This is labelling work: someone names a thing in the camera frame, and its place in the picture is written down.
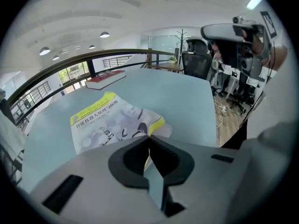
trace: book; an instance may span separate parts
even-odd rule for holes
[[[126,76],[126,72],[124,70],[115,70],[110,71],[109,73],[102,73],[102,75],[98,75],[97,77],[94,77],[88,81],[85,82],[85,85],[87,88],[91,89],[97,89],[100,90],[107,85],[124,78]]]
[[[105,92],[100,100],[71,116],[70,122],[76,154],[143,135],[169,138],[172,130],[161,115],[137,108],[113,92]]]

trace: ceiling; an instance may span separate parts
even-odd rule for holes
[[[96,49],[111,48],[129,34],[164,27],[201,27],[230,22],[242,14],[249,0],[30,0],[20,11],[2,46],[6,71],[39,68],[62,58]],[[99,38],[101,32],[110,33]],[[47,46],[51,52],[39,56]]]

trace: railing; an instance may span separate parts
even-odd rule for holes
[[[113,68],[122,66],[131,56],[119,56],[116,58],[110,58],[103,60],[104,68]]]
[[[39,100],[39,102],[35,103],[33,106],[29,108],[29,110],[24,113],[22,116],[19,117],[17,120],[16,124],[17,126],[23,122],[24,119],[28,115],[33,112],[40,104],[45,102],[47,99],[51,98],[53,95],[63,91],[65,88],[80,82],[81,80],[87,79],[89,77],[95,77],[97,74],[106,71],[106,70],[116,70],[119,67],[113,67],[113,68],[108,68],[105,70],[101,70],[98,72],[95,72],[94,66],[93,66],[93,60],[96,58],[102,58],[106,56],[118,56],[118,55],[131,55],[131,54],[156,54],[157,55],[157,60],[156,61],[145,61],[145,62],[139,62],[139,63],[134,63],[134,64],[128,64],[128,65],[123,65],[122,67],[129,67],[129,66],[134,66],[134,65],[142,65],[142,64],[149,64],[149,63],[159,63],[159,62],[164,62],[168,60],[159,60],[158,55],[169,55],[173,56],[173,53],[170,52],[164,52],[164,51],[157,51],[157,50],[145,50],[145,49],[113,49],[113,50],[101,50],[101,51],[94,51],[94,52],[89,52],[85,54],[81,54],[78,56],[73,56],[71,58],[62,60],[48,68],[43,69],[41,72],[37,73],[33,77],[31,77],[28,81],[26,81],[21,87],[19,87],[8,99],[8,103],[12,107],[19,99],[20,97],[23,97],[26,95],[26,92],[28,92],[32,87],[43,81],[45,78],[55,74],[56,72],[65,69],[67,67],[70,67],[72,65],[78,64],[80,62],[87,61],[87,66],[89,69],[89,74],[83,75],[82,77],[73,80],[69,82],[68,84],[63,85],[59,89],[52,91],[50,94],[47,96],[43,97],[42,99]]]
[[[25,95],[20,97],[18,101],[11,106],[10,110],[12,112],[13,118],[15,119],[18,127],[23,131],[29,122],[28,118],[24,118],[19,122],[19,119],[30,110],[30,108],[36,105],[47,96],[51,88],[49,87],[48,82],[41,84],[30,92],[26,92]]]

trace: eyeglasses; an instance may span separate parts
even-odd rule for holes
[[[101,73],[97,74],[97,77],[105,77],[105,76],[111,75],[111,74],[114,74],[114,71],[107,70],[105,72],[101,72]]]

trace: desk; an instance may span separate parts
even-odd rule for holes
[[[175,63],[161,63],[156,65],[149,65],[148,68],[166,69],[177,73],[182,72],[184,70],[182,64],[175,64]]]
[[[102,90],[84,86],[38,113],[23,157],[22,187],[27,192],[76,156],[70,117],[99,100],[105,91],[162,115],[172,126],[171,139],[218,147],[214,102],[208,81],[154,69],[136,69],[127,71],[126,75]]]

